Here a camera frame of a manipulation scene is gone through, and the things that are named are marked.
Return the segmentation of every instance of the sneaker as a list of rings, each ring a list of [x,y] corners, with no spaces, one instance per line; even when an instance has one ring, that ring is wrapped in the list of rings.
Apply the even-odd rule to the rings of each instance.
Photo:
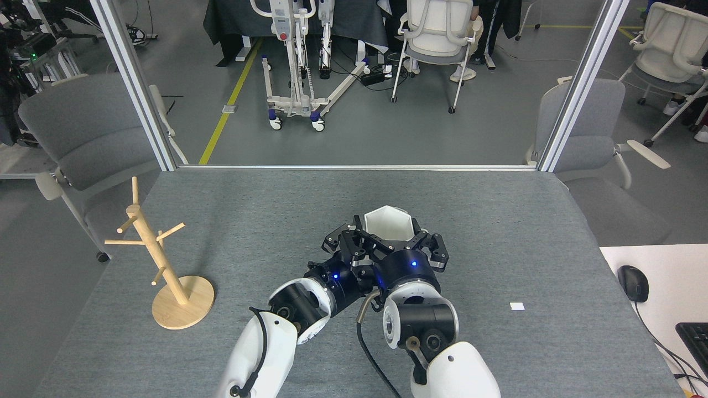
[[[128,35],[133,45],[141,45],[146,42],[145,32],[132,25],[125,24],[125,27],[128,29]]]
[[[455,73],[450,75],[450,80],[454,81],[455,83],[459,82],[459,74],[461,72],[455,71]],[[466,68],[464,70],[464,76],[462,77],[462,80],[472,80],[477,76],[477,72],[473,71],[470,68]]]
[[[414,73],[414,74],[420,74],[421,73],[421,67],[418,66],[418,63],[416,62],[416,67],[413,68],[413,58],[406,58],[403,60],[403,67],[406,68],[406,70],[409,73]]]
[[[703,142],[708,144],[708,127],[703,126],[701,127],[701,130],[699,130],[695,136],[693,136],[693,139],[698,141],[698,142]]]
[[[678,103],[676,101],[669,101],[666,106],[664,107],[664,110],[662,110],[662,113],[667,116],[674,116],[679,109],[683,106],[685,101],[682,103]]]

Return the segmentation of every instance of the aluminum frame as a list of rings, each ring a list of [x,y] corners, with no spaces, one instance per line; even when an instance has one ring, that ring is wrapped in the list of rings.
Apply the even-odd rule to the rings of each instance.
[[[620,21],[628,4],[629,0],[605,0],[578,65],[578,70],[574,75],[575,78],[571,82],[566,100],[553,127],[551,138],[538,162],[539,171],[553,172],[555,170],[563,148],[568,141],[568,136],[578,119],[578,115],[590,91],[590,86],[598,75],[600,66],[607,54],[607,49],[612,44],[612,39],[620,26]]]
[[[125,22],[118,11],[117,0],[91,0],[91,7],[96,13],[105,40],[123,77],[160,169],[174,171],[176,164],[168,148],[164,127],[160,122],[148,86],[145,84],[144,73],[128,37]]]

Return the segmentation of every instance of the black table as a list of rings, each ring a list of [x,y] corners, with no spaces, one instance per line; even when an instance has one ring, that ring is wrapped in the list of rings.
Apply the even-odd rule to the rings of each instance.
[[[214,284],[214,307],[189,329],[162,329],[151,314],[155,265],[144,248],[121,246],[35,396],[212,396],[248,306],[327,259],[326,234],[382,205],[442,234],[442,294],[502,397],[684,397],[553,174],[264,169],[162,173],[145,214],[154,229],[186,223],[167,254],[178,275]],[[358,346],[358,305],[297,347],[281,396],[389,396]],[[410,397],[411,361],[385,344],[380,319],[368,314],[365,340]]]

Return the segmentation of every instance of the gray felt surface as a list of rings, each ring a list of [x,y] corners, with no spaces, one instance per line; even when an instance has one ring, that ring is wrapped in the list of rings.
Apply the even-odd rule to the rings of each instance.
[[[442,293],[503,397],[683,397],[552,174],[278,170],[162,173],[145,212],[155,229],[187,224],[167,239],[168,256],[177,274],[213,282],[212,311],[162,329],[150,312],[155,266],[144,248],[122,246],[35,396],[210,397],[247,307],[325,260],[326,234],[386,204],[444,237]],[[298,347],[281,397],[389,396],[358,347],[357,310]],[[410,360],[385,345],[380,318],[369,314],[363,333],[410,397]]]

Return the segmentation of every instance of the gray chair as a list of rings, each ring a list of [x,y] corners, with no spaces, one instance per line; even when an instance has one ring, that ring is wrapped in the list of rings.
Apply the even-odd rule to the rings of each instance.
[[[137,175],[143,199],[159,168],[119,74],[72,79],[30,97],[20,117],[59,166],[40,174],[42,194],[62,197],[96,246],[99,261],[112,247],[132,203],[130,177]]]
[[[569,87],[570,82],[560,84],[543,96],[536,141],[527,153],[527,164],[538,161],[544,151]],[[671,232],[669,224],[627,192],[632,175],[622,152],[636,151],[662,169],[669,164],[637,141],[615,144],[612,134],[623,101],[622,83],[606,79],[593,82],[555,172],[599,169],[614,159],[624,176],[622,187],[599,177],[575,178],[564,183],[600,246],[660,244]]]

